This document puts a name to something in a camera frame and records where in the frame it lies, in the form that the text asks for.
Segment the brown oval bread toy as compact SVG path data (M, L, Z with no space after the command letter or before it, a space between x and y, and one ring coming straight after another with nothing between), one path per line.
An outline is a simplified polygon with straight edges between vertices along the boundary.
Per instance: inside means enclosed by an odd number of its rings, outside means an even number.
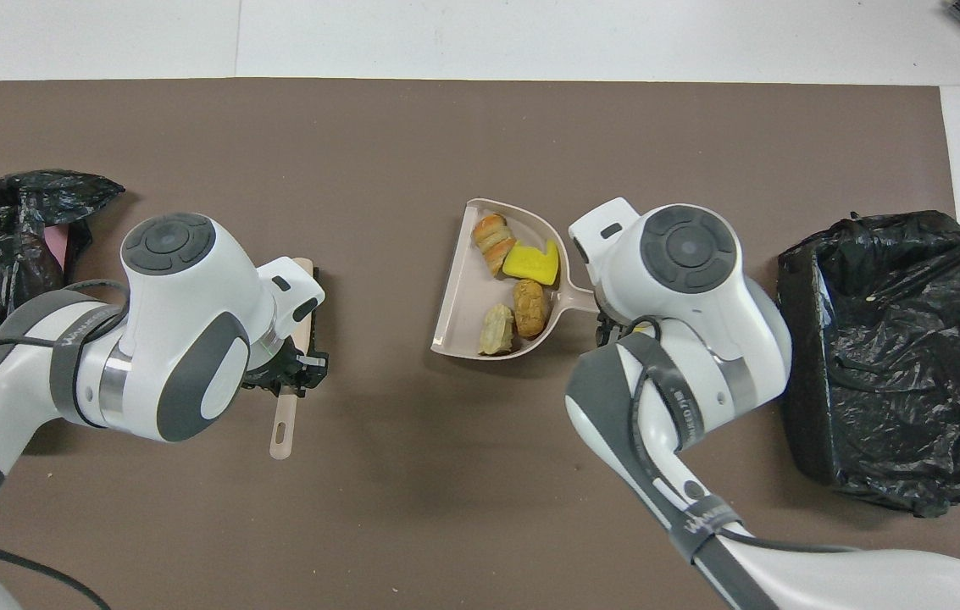
M531 279L518 280L512 297L518 335L527 340L540 336L548 324L548 297L544 286Z

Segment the beige brush with black bristles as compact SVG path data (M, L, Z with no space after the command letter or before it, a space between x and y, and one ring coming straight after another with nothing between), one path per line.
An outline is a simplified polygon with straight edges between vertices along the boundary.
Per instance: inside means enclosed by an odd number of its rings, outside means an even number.
M314 334L314 314L307 315L292 332L291 339L295 347L303 352L309 352ZM282 387L275 401L275 416L273 421L273 436L270 437L269 455L275 460L285 460L292 454L295 413L300 397L292 387Z

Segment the yellow sponge piece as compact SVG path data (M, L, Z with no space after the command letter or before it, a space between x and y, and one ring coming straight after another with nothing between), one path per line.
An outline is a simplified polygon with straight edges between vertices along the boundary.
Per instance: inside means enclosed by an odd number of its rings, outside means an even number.
M543 286L554 286L558 280L560 255L554 240L546 240L544 250L514 244L503 260L502 272L518 279L533 280Z

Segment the bin lined with black bag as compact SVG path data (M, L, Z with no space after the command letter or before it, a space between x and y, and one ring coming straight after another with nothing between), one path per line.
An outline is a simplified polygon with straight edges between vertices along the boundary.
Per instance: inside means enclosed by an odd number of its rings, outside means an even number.
M844 219L778 257L793 340L782 419L796 466L919 518L960 503L960 224Z

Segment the pale ridged bread toy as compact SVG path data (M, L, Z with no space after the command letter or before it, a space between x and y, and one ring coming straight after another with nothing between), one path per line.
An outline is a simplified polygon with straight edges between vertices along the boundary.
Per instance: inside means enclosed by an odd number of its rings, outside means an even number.
M502 302L496 302L484 313L477 352L483 356L502 355L512 351L514 315Z

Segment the orange striped croissant toy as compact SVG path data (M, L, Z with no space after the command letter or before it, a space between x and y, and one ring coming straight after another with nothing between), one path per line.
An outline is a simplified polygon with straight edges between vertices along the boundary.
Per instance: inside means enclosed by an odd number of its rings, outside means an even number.
M471 231L472 241L479 248L480 255L491 277L498 277L502 272L504 259L512 247L518 243L517 236L507 224L501 213L489 213L477 221Z

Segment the pink bin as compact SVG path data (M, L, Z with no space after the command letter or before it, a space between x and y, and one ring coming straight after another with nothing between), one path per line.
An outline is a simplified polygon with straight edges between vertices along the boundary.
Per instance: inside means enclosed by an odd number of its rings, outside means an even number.
M70 225L47 225L43 231L48 250L56 258L63 275L69 275L75 266Z

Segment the brown table mat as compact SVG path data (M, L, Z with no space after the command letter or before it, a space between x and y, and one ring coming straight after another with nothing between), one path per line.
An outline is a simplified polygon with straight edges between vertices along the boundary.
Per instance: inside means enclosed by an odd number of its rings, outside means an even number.
M506 362L430 351L467 201L558 232L610 198L716 209L775 256L851 212L952 211L935 88L647 82L0 82L0 177L125 193L78 277L143 219L216 219L256 263L311 258L330 373L290 458L241 391L181 444L53 422L0 491L0 547L115 610L726 610L566 416L595 318Z

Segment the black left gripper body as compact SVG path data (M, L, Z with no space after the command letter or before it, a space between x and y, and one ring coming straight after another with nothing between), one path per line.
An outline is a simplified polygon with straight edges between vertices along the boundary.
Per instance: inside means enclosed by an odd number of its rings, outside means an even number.
M275 397L281 393L304 397L302 388L304 371L299 362L269 362L262 367L247 371L241 380L242 389L271 391Z

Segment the beige plastic dustpan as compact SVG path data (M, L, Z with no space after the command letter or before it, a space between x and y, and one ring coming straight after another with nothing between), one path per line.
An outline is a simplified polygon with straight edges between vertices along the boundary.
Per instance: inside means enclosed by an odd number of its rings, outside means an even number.
M551 250L558 254L558 277L553 288L545 289L547 299L547 324L535 339L515 336L510 352L500 355L480 355L480 332L485 313L502 302L513 308L512 288L514 278L492 277L472 240L471 232L483 217L500 214L510 230L526 246L545 246L553 241ZM450 357L468 358L481 362L496 362L525 355L534 351L551 335L564 313L569 310L584 310L592 316L598 313L593 293L581 289L569 278L569 256L563 238L548 221L537 213L526 211L490 198L472 198L464 206L463 219L459 224L452 265L450 265L446 288L442 294L440 312L430 350Z

